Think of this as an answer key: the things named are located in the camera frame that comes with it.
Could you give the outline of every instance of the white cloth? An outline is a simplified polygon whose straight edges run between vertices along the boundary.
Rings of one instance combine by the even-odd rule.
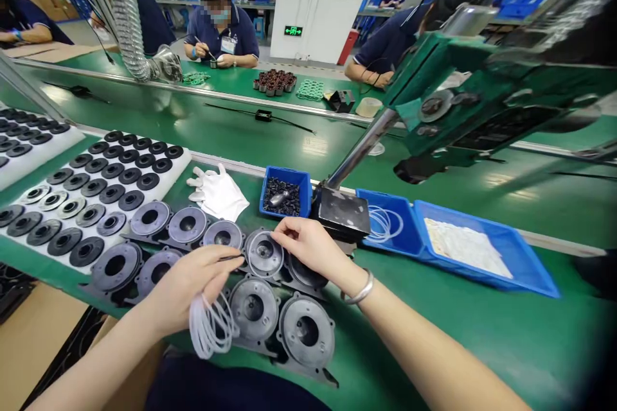
[[[188,179],[186,184],[195,186],[195,192],[188,197],[212,216],[235,222],[240,213],[249,206],[236,182],[219,164],[219,173],[213,170],[203,172],[195,167],[193,173],[196,179]]]

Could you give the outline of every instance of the blue storage box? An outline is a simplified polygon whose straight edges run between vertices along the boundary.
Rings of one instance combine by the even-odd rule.
[[[264,210],[265,189],[269,178],[276,178],[287,183],[293,183],[300,187],[300,217],[308,217],[310,214],[310,203],[313,197],[313,188],[310,185],[310,175],[307,172],[292,170],[282,167],[268,166],[265,169],[264,184],[262,185],[262,195],[259,199],[259,211],[266,215],[286,217],[287,215]]]

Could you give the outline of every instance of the glove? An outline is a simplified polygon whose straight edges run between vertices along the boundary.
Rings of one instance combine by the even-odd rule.
[[[195,167],[196,179],[188,179],[186,184],[195,187],[195,192],[188,197],[196,202],[207,214],[223,220],[235,222],[240,213],[249,206],[236,182],[219,164],[219,173],[213,170],[202,171]]]

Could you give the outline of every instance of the navy blue shirt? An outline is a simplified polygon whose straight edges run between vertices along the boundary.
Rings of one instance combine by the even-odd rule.
[[[188,20],[188,35],[184,43],[195,46],[197,39],[208,45],[210,53],[218,58],[225,55],[225,51],[221,51],[220,43],[223,37],[231,37],[237,41],[234,55],[253,55],[259,58],[259,45],[257,37],[255,37],[255,29],[253,22],[250,20],[246,12],[238,8],[236,5],[231,5],[231,24],[219,34],[213,21],[210,19],[208,10],[203,6],[198,6],[193,10]],[[202,60],[203,63],[209,62],[210,57]]]
[[[175,41],[175,36],[167,24],[167,20],[159,5],[154,0],[137,0],[143,51],[154,55],[163,44],[169,45]]]
[[[429,4],[423,4],[396,13],[369,37],[353,60],[378,74],[392,71],[403,53],[416,42],[415,33],[429,7]]]

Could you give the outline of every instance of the emergency exit sign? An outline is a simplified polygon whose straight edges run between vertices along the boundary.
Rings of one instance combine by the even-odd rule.
[[[300,37],[302,35],[302,28],[298,26],[285,26],[285,35]]]

